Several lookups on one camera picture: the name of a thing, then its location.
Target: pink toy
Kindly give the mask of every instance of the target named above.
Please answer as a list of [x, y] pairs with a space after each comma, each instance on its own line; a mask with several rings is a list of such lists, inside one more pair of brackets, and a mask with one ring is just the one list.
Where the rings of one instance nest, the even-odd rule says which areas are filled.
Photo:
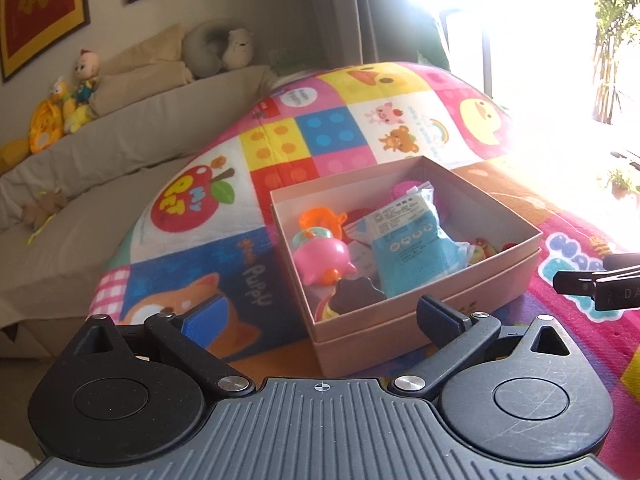
[[[399, 198], [402, 198], [412, 187], [419, 187], [422, 184], [423, 182], [420, 182], [419, 180], [403, 180], [402, 182], [399, 182], [398, 184], [393, 186], [391, 193], [389, 193], [388, 199], [378, 209], [382, 209], [385, 205], [389, 205]], [[436, 210], [438, 211], [440, 224], [444, 224], [444, 222], [447, 221], [447, 218], [449, 218], [449, 208], [447, 207], [447, 204], [440, 199], [435, 191], [433, 193], [433, 205], [436, 206]]]
[[293, 263], [303, 285], [335, 285], [341, 277], [358, 272], [349, 249], [336, 238], [308, 241], [293, 253]]
[[384, 103], [374, 111], [366, 114], [366, 116], [369, 118], [369, 123], [404, 124], [404, 121], [400, 118], [402, 117], [402, 110], [394, 108], [391, 102]]

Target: pink checkered pattern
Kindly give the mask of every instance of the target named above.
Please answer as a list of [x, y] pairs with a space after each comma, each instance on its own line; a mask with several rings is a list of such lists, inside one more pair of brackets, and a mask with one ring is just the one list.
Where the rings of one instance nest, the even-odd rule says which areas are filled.
[[110, 270], [102, 277], [89, 307], [89, 316], [108, 314], [114, 322], [118, 322], [129, 274], [129, 267], [119, 267]]

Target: cartoon puppy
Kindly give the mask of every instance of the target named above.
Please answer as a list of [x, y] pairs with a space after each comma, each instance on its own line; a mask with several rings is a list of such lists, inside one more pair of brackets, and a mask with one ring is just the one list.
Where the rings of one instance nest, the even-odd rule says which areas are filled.
[[[175, 312], [184, 314], [214, 294], [224, 294], [219, 288], [220, 276], [213, 272], [195, 282], [179, 288], [153, 294], [138, 302], [127, 312], [122, 324], [141, 324], [144, 320], [158, 312]], [[236, 307], [227, 297], [229, 318], [222, 333], [207, 347], [207, 351], [220, 359], [236, 354], [251, 346], [260, 336], [260, 330], [238, 317]]]

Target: stuffed animal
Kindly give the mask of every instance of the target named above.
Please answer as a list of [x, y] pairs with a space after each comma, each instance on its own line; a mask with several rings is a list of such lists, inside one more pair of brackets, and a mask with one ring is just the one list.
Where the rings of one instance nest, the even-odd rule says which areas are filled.
[[244, 68], [254, 56], [254, 35], [245, 28], [229, 33], [229, 45], [222, 55], [222, 65], [227, 70]]
[[44, 99], [31, 117], [29, 147], [38, 153], [62, 138], [62, 113], [50, 99]]
[[78, 88], [76, 88], [76, 104], [78, 106], [89, 102], [89, 97], [95, 90], [99, 70], [100, 60], [98, 55], [90, 50], [81, 50], [74, 69], [74, 73], [80, 81]]
[[67, 204], [66, 197], [59, 189], [44, 191], [35, 204], [22, 206], [22, 222], [37, 233], [49, 221], [49, 218], [59, 213]]
[[88, 104], [79, 105], [65, 121], [65, 134], [74, 134], [87, 123], [94, 120]]
[[16, 139], [0, 147], [0, 175], [15, 168], [30, 154], [28, 139]]
[[71, 95], [69, 87], [61, 77], [53, 84], [50, 98], [54, 103], [60, 104], [63, 121], [76, 110], [76, 98]]

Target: sofa cushion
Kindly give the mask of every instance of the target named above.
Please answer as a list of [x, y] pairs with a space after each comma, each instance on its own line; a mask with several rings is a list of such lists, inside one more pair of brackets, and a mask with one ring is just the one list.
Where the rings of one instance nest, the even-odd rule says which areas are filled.
[[180, 61], [184, 27], [176, 23], [100, 64], [100, 75], [130, 72], [159, 61]]
[[148, 97], [193, 82], [193, 75], [181, 61], [159, 61], [131, 72], [98, 78], [89, 104], [96, 117], [103, 117]]
[[86, 316], [104, 266], [148, 202], [188, 159], [117, 178], [73, 200], [31, 245], [0, 234], [0, 328], [25, 319]]
[[60, 188], [73, 198], [140, 168], [193, 155], [271, 89], [267, 66], [250, 66], [164, 92], [95, 120], [0, 176], [0, 232], [21, 206]]

